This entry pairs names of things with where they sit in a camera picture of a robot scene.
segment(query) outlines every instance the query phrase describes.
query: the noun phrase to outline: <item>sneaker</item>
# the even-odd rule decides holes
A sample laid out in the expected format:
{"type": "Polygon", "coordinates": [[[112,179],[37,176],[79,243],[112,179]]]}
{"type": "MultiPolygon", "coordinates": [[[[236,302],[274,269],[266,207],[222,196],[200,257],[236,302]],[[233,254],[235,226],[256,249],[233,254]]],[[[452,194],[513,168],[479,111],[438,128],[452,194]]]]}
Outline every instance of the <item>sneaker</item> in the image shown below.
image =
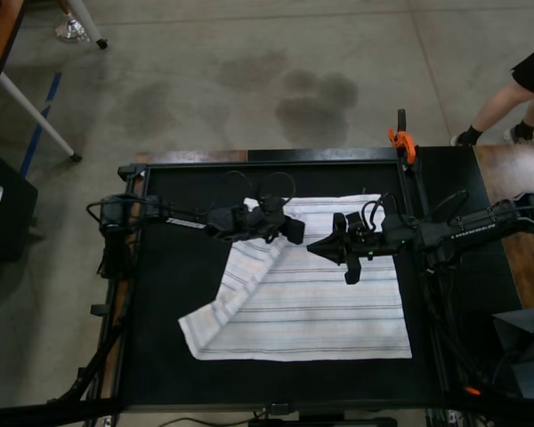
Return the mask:
{"type": "Polygon", "coordinates": [[[460,136],[461,135],[454,136],[453,138],[451,138],[451,141],[449,141],[449,145],[451,147],[472,147],[473,146],[472,144],[464,144],[463,142],[461,142],[459,140],[460,136]]]}
{"type": "Polygon", "coordinates": [[[514,133],[514,128],[510,128],[507,131],[505,131],[502,135],[503,139],[508,142],[509,144],[521,144],[521,145],[532,145],[534,144],[534,137],[526,139],[526,138],[519,138],[514,133]]]}

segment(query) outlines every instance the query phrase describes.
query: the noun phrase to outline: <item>white table leg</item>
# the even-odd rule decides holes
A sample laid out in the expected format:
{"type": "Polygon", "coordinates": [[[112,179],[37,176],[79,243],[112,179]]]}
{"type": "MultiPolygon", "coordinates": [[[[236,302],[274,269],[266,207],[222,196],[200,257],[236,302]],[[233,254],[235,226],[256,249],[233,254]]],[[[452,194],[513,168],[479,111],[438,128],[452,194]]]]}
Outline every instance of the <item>white table leg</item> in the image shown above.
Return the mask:
{"type": "Polygon", "coordinates": [[[101,49],[106,49],[107,39],[101,38],[101,33],[99,33],[99,30],[97,27],[95,27],[95,23],[93,22],[89,11],[87,11],[87,8],[83,4],[83,1],[68,0],[68,3],[71,6],[71,9],[73,9],[73,12],[75,12],[79,18],[79,22],[81,22],[81,25],[83,25],[83,28],[85,28],[85,32],[89,38],[93,40],[101,49]]]}
{"type": "Polygon", "coordinates": [[[65,142],[63,138],[57,133],[53,126],[45,120],[44,116],[32,105],[32,103],[24,96],[24,94],[16,87],[12,80],[10,80],[6,74],[0,74],[0,83],[8,93],[14,97],[14,99],[20,103],[20,105],[39,123],[40,126],[44,128],[46,132],[50,134],[54,141],[56,141],[60,147],[69,154],[69,157],[74,162],[81,161],[81,156],[79,156],[73,149],[65,142]]]}

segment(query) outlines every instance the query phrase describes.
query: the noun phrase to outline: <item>concrete floor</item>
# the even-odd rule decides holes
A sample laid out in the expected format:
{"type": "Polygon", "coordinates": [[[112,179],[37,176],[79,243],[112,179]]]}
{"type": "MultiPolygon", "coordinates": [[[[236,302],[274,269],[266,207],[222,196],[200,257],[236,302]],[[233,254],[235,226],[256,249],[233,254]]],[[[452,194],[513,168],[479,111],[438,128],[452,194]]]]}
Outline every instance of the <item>concrete floor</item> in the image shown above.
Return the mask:
{"type": "MultiPolygon", "coordinates": [[[[85,2],[107,51],[55,40],[59,12],[40,3],[5,70],[40,107],[62,72],[50,121],[84,161],[71,164],[47,135],[34,157],[48,236],[0,268],[0,407],[60,395],[93,354],[89,306],[106,284],[85,205],[122,191],[117,167],[135,153],[388,146],[398,108],[417,143],[446,145],[534,50],[534,0],[85,2]]],[[[522,110],[481,143],[501,143],[522,110]]],[[[0,155],[16,168],[34,126],[0,87],[0,155]]],[[[163,420],[129,417],[123,425],[163,420]]]]}

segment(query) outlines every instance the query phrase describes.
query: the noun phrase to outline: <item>striped towel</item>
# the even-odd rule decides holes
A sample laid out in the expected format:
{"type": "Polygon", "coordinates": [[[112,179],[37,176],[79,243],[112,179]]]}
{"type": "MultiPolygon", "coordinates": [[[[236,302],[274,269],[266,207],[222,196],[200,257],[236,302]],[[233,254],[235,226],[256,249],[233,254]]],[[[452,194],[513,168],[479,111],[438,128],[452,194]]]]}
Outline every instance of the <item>striped towel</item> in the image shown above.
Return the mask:
{"type": "MultiPolygon", "coordinates": [[[[306,250],[330,234],[335,212],[356,212],[377,198],[296,198],[285,212],[305,222],[302,245],[283,237],[270,245],[261,239],[233,244],[215,301],[179,320],[192,355],[201,360],[411,358],[392,257],[360,260],[360,282],[349,286],[344,265],[306,250]]],[[[380,208],[376,224],[383,218],[380,208]]]]}

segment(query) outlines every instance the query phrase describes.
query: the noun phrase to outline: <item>floor stain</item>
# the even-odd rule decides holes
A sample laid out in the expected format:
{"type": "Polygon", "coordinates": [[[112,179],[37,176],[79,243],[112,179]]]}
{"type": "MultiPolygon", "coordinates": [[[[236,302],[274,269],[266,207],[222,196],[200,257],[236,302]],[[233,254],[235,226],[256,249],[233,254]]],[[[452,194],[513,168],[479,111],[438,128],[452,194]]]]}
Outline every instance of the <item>floor stain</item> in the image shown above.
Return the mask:
{"type": "Polygon", "coordinates": [[[198,114],[206,122],[210,130],[222,143],[225,149],[231,146],[230,138],[225,130],[230,118],[230,109],[225,104],[207,104],[198,107],[198,114]]]}
{"type": "Polygon", "coordinates": [[[124,105],[118,104],[110,116],[132,136],[154,138],[177,125],[170,110],[170,92],[166,81],[141,86],[127,95],[124,105]]]}
{"type": "Polygon", "coordinates": [[[319,78],[311,71],[295,69],[287,73],[283,85],[288,92],[309,93],[317,88],[319,78]]]}
{"type": "Polygon", "coordinates": [[[319,97],[338,109],[351,109],[358,103],[358,86],[342,74],[333,74],[320,82],[319,97]]]}
{"type": "Polygon", "coordinates": [[[318,98],[283,100],[275,116],[294,146],[331,147],[346,141],[348,124],[342,111],[318,98]]]}
{"type": "Polygon", "coordinates": [[[266,87],[288,65],[288,57],[282,51],[228,60],[220,66],[217,82],[236,92],[255,92],[266,87]]]}
{"type": "Polygon", "coordinates": [[[342,145],[348,136],[345,112],[358,102],[358,86],[341,74],[319,79],[304,70],[290,71],[283,84],[303,96],[282,100],[275,117],[294,147],[326,148],[342,145]]]}

